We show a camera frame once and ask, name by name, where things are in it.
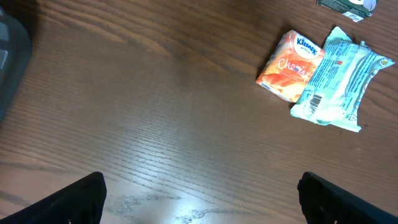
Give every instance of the dark green box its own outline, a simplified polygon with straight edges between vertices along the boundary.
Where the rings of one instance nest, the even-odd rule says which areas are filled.
[[[318,5],[326,6],[351,18],[354,22],[373,15],[378,0],[317,0]]]

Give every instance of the dark plastic object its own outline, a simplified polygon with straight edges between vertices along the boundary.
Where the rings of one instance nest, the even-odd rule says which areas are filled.
[[[94,172],[0,220],[0,224],[99,224],[106,198],[102,173]]]
[[[306,172],[297,186],[308,224],[398,223],[398,218]]]
[[[25,27],[0,7],[0,121],[19,86],[32,55]]]

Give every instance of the packaged item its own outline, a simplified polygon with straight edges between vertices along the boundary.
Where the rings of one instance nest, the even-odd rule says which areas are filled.
[[[282,99],[296,102],[318,68],[325,51],[298,32],[286,33],[257,83]]]
[[[373,15],[377,0],[317,0],[317,3],[358,22]]]
[[[358,108],[369,82],[394,62],[374,53],[363,41],[352,43],[339,27],[327,38],[324,50],[325,58],[290,112],[316,124],[358,132]]]

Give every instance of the brown wooden surface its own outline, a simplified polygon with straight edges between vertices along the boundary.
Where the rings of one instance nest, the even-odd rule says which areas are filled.
[[[0,217],[93,171],[102,223],[304,223],[313,171],[398,215],[398,66],[352,133],[255,84],[282,34],[333,26],[398,60],[398,5],[358,24],[315,0],[15,0],[32,60],[0,126]]]

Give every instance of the light blue packet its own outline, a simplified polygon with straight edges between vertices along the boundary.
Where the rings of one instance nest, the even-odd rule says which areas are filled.
[[[326,39],[325,58],[305,87],[292,116],[359,132],[358,108],[371,79],[395,62],[360,45],[335,27]]]

